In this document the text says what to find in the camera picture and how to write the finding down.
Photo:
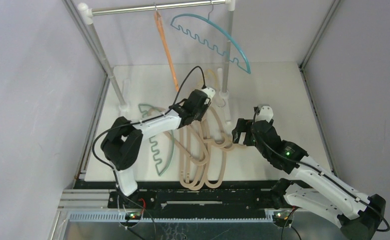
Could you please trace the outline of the yellow wire hanger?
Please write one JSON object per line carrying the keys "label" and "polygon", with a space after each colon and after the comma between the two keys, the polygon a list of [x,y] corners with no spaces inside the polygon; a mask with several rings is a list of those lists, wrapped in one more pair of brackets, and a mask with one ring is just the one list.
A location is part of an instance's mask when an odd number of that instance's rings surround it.
{"label": "yellow wire hanger", "polygon": [[204,72],[205,76],[205,83],[207,87],[215,89],[216,93],[213,97],[213,102],[215,105],[219,108],[224,108],[226,106],[225,100],[223,97],[220,95],[221,91],[221,83],[219,80],[219,77],[215,71],[212,69],[207,69]]}

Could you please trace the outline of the orange wire hanger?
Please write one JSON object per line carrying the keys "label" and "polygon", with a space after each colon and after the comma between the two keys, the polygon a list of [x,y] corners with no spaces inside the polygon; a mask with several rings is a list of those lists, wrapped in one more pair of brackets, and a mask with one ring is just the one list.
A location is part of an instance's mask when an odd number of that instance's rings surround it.
{"label": "orange wire hanger", "polygon": [[154,7],[155,7],[155,12],[154,12],[155,24],[156,24],[156,27],[157,27],[157,30],[158,30],[158,33],[159,33],[159,36],[160,36],[160,39],[161,39],[161,42],[162,42],[162,45],[163,45],[163,49],[164,49],[164,52],[165,52],[165,55],[166,55],[166,58],[167,58],[167,61],[168,61],[168,65],[169,65],[169,68],[170,68],[170,72],[171,72],[171,76],[172,76],[172,80],[173,80],[173,84],[174,84],[175,90],[178,91],[180,88],[179,88],[177,76],[176,76],[176,73],[175,73],[175,68],[174,68],[174,64],[173,64],[173,61],[172,61],[171,53],[169,51],[169,47],[168,47],[168,44],[167,44],[167,41],[166,41],[165,31],[164,31],[163,22],[162,22],[162,16],[158,12],[157,6],[154,5]]}

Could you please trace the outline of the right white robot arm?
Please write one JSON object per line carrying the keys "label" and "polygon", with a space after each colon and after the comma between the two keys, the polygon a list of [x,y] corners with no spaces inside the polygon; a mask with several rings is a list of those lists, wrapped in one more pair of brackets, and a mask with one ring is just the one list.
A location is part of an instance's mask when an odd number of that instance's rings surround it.
{"label": "right white robot arm", "polygon": [[299,145],[282,140],[272,120],[239,118],[232,130],[233,142],[255,147],[274,168],[288,174],[272,188],[272,203],[277,208],[290,205],[303,208],[337,226],[349,240],[369,240],[381,232],[381,223],[390,230],[384,218],[386,200],[362,193],[320,166]]}

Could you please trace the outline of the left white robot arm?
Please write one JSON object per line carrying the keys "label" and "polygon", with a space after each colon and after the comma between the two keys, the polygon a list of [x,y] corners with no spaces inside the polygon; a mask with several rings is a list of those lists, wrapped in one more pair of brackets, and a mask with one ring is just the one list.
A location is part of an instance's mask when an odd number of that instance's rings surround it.
{"label": "left white robot arm", "polygon": [[134,208],[139,202],[138,189],[131,166],[136,162],[143,141],[157,134],[177,130],[201,121],[209,108],[215,89],[204,87],[193,90],[183,104],[175,103],[157,116],[140,120],[119,117],[104,133],[100,148],[105,158],[112,164],[117,189],[121,192],[120,203],[126,208]]}

